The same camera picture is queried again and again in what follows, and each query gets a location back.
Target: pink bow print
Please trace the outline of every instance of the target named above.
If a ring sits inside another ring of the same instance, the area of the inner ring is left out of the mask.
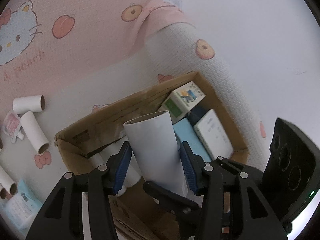
[[[50,165],[51,163],[51,153],[45,151],[42,155],[35,155],[35,162],[38,169],[42,169],[43,166]]]
[[[2,25],[6,25],[11,17],[11,10],[9,8],[5,9],[0,16],[0,30]]]

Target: product packaging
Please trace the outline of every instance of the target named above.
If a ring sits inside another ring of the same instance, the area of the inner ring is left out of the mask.
[[[172,123],[176,123],[184,118],[204,97],[205,94],[191,81],[172,91],[162,103],[159,111],[168,110]]]
[[[17,194],[9,199],[4,210],[16,228],[23,230],[30,228],[41,207],[42,203],[21,179],[18,183]]]
[[[214,110],[209,110],[193,127],[211,158],[230,158],[233,147]]]
[[[212,161],[187,118],[183,118],[173,125],[173,129],[177,136],[178,145],[182,142],[188,142],[193,153],[201,156],[204,162]]]
[[[24,134],[20,131],[20,128],[20,117],[13,110],[10,110],[3,121],[3,132],[11,137],[12,143],[17,141],[17,137],[23,140]]]

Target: white paper tube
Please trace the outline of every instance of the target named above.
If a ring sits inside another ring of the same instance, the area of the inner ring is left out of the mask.
[[[10,176],[4,171],[4,169],[0,166],[0,183],[1,186],[5,188],[7,192],[9,192],[11,195],[14,195],[17,191],[17,185],[13,181],[13,179],[10,178]]]
[[[12,103],[12,109],[16,114],[24,114],[28,111],[42,112],[44,110],[44,96],[31,96],[24,98],[15,98]]]
[[[49,141],[41,130],[33,112],[26,112],[21,117],[21,125],[26,136],[38,154],[44,153],[49,148]]]
[[[0,198],[5,199],[6,195],[7,195],[7,191],[5,190],[4,186],[0,184]]]
[[[123,186],[122,186],[122,189],[118,191],[118,194],[116,195],[116,197],[120,197],[120,196],[123,195],[126,191],[127,191],[127,188],[123,185]]]
[[[132,187],[133,185],[136,185],[140,179],[141,176],[135,171],[135,169],[131,165],[129,165],[123,185],[125,185],[126,187]]]
[[[88,159],[88,161],[95,167],[97,168],[100,165],[106,164],[106,162],[103,160],[101,155],[99,153],[93,155]]]
[[[135,118],[124,123],[124,129],[145,181],[185,196],[188,189],[169,112]]]
[[[100,156],[105,161],[105,163],[108,161],[110,156],[115,155],[119,152],[119,150],[122,147],[123,142],[125,142],[125,141],[127,141],[126,138],[124,138],[124,139],[122,138],[119,141],[116,141],[115,143],[110,144],[108,147],[106,147],[105,149],[103,149],[100,152]],[[124,186],[125,187],[132,187],[133,185],[137,184],[139,182],[139,180],[141,179],[141,175],[136,171],[136,169],[132,165],[133,163],[136,163],[136,162],[137,161],[136,161],[134,155],[132,155],[130,165],[128,167],[128,171],[127,171],[127,174],[124,179]]]

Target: metal screw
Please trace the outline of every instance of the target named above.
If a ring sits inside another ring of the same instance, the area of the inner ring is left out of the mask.
[[[183,212],[185,214],[189,214],[191,212],[191,208],[187,207],[187,208],[183,209]]]
[[[64,178],[65,179],[70,179],[72,177],[72,173],[71,172],[67,172],[66,174],[64,174]]]
[[[246,172],[240,172],[240,177],[246,179],[248,177],[248,174]]]
[[[99,171],[105,171],[107,168],[108,168],[108,167],[103,164],[103,165],[100,165],[100,166],[98,167],[98,170],[99,170]]]
[[[206,165],[206,166],[204,166],[204,169],[205,169],[206,171],[213,171],[213,167],[212,167],[211,165]]]

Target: paper tube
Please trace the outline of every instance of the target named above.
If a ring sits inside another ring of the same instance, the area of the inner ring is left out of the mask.
[[[26,136],[38,154],[44,153],[49,148],[49,141],[41,130],[33,112],[26,112],[21,117],[21,125]]]
[[[105,163],[108,161],[111,155],[115,155],[119,152],[122,147],[123,142],[127,141],[126,138],[122,138],[119,141],[110,144],[108,147],[103,149],[100,152],[100,156],[103,158]],[[134,169],[133,163],[136,163],[136,159],[132,155],[130,165],[128,167],[127,174],[124,179],[124,186],[125,187],[132,187],[133,185],[137,184],[141,179],[141,175]]]
[[[121,190],[118,191],[118,194],[116,195],[116,197],[122,196],[126,191],[127,191],[127,188],[125,187],[125,185],[123,185]]]
[[[5,190],[9,192],[11,195],[15,194],[17,191],[16,183],[13,181],[13,179],[9,177],[9,175],[4,171],[4,169],[1,166],[0,166],[0,184],[1,184],[1,190],[0,190],[1,198],[3,194],[2,188],[5,188]]]
[[[0,184],[0,198],[5,199],[6,195],[7,195],[7,191],[5,190],[4,186]]]
[[[12,109],[16,114],[24,114],[28,111],[42,112],[44,110],[44,96],[31,96],[24,98],[15,98],[12,103]]]
[[[169,112],[135,118],[124,123],[124,129],[145,181],[185,196],[188,189]]]

